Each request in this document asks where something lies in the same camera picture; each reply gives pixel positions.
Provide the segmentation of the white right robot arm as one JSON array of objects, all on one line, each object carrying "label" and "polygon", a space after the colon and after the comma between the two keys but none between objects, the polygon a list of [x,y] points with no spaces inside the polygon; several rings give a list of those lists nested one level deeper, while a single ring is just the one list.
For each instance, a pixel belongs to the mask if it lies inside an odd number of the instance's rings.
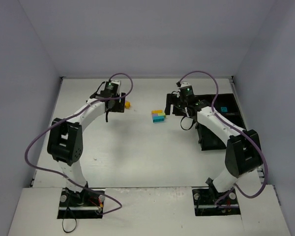
[{"label": "white right robot arm", "polygon": [[189,83],[166,95],[165,114],[184,115],[193,120],[202,150],[225,149],[224,167],[216,178],[206,183],[214,197],[225,194],[247,173],[264,164],[259,135],[222,116],[205,99],[195,95]]}]

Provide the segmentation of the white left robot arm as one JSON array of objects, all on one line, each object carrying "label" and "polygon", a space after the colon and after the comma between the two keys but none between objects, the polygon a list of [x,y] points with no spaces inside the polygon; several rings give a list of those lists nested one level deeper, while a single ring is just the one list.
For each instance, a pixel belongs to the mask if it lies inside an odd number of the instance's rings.
[{"label": "white left robot arm", "polygon": [[102,91],[92,94],[85,105],[74,113],[75,117],[50,130],[47,152],[58,162],[66,179],[75,182],[67,180],[65,188],[75,198],[81,199],[85,193],[83,188],[88,187],[80,163],[83,153],[83,132],[103,114],[124,112],[125,93],[120,92],[120,87],[120,80],[107,81]]}]

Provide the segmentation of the yellow small lego brick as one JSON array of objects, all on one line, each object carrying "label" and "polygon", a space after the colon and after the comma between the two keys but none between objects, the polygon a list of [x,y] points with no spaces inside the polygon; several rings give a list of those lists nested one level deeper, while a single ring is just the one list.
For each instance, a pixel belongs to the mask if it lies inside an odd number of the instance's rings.
[{"label": "yellow small lego brick", "polygon": [[129,101],[125,102],[125,108],[130,109],[131,108],[131,103]]}]

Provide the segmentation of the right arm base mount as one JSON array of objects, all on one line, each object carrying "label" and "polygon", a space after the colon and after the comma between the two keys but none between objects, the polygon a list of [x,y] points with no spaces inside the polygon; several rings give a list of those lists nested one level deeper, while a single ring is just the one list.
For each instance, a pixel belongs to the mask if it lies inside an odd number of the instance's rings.
[{"label": "right arm base mount", "polygon": [[193,188],[192,197],[195,216],[230,216],[241,215],[234,188],[215,193],[207,188]]}]

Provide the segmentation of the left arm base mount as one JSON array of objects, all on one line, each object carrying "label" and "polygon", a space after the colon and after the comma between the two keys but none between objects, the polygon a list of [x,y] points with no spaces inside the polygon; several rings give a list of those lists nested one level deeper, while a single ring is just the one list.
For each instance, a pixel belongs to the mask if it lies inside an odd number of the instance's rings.
[{"label": "left arm base mount", "polygon": [[57,219],[102,219],[105,191],[83,190],[80,194],[66,188],[61,190]]}]

